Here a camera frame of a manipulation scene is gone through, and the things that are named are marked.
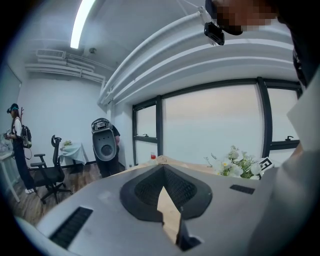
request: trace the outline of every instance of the ceiling vent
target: ceiling vent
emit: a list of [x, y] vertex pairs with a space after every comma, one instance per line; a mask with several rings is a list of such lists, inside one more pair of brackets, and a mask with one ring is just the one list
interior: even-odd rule
[[64, 60], [66, 58], [66, 52], [63, 50], [50, 50], [50, 49], [38, 49], [35, 55], [38, 58], [47, 58], [55, 60]]

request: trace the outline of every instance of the woman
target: woman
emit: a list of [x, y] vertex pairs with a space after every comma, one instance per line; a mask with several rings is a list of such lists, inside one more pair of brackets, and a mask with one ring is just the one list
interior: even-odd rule
[[31, 177], [25, 158], [25, 151], [23, 147], [23, 141], [21, 139], [22, 124], [19, 116], [19, 107], [17, 104], [7, 110], [11, 114], [13, 120], [11, 125], [11, 134], [5, 134], [4, 138], [13, 141], [13, 152], [15, 157], [16, 166], [18, 168], [20, 177], [26, 187], [25, 193], [31, 194], [34, 191], [34, 179]]

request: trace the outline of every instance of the white tablecloth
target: white tablecloth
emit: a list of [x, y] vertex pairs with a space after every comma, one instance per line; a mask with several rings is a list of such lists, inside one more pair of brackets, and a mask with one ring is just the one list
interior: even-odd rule
[[72, 145], [63, 146], [59, 149], [60, 161], [64, 160], [64, 157], [79, 161], [85, 165], [87, 163], [84, 147], [81, 142], [73, 142]]

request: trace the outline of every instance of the flower bouquet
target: flower bouquet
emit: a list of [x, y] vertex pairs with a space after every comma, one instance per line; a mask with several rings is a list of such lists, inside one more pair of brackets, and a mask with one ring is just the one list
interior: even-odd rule
[[239, 177], [244, 179], [260, 180], [263, 174], [260, 163], [255, 160], [254, 155], [248, 155], [247, 152], [242, 151], [234, 145], [228, 155], [219, 160], [211, 153], [213, 161], [209, 161], [208, 157], [204, 159], [208, 162], [209, 166], [213, 168], [216, 175]]

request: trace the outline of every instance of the black office chair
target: black office chair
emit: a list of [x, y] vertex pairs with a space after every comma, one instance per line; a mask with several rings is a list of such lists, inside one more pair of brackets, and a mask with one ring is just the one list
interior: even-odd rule
[[35, 157], [40, 157], [42, 162], [32, 163], [31, 167], [38, 167], [39, 171], [35, 173], [34, 176], [34, 186], [35, 187], [42, 187], [45, 186], [48, 192], [41, 198], [41, 202], [46, 204], [45, 199], [50, 195], [54, 194], [55, 202], [58, 204], [57, 193], [58, 192], [69, 192], [72, 195], [72, 191], [69, 189], [62, 189], [60, 188], [63, 186], [64, 188], [66, 185], [63, 183], [65, 179], [65, 174], [60, 166], [60, 157], [58, 157], [59, 152], [59, 144], [61, 138], [55, 137], [55, 135], [51, 138], [51, 144], [54, 147], [53, 153], [53, 164], [54, 168], [47, 168], [47, 165], [44, 161], [45, 154], [35, 154]]

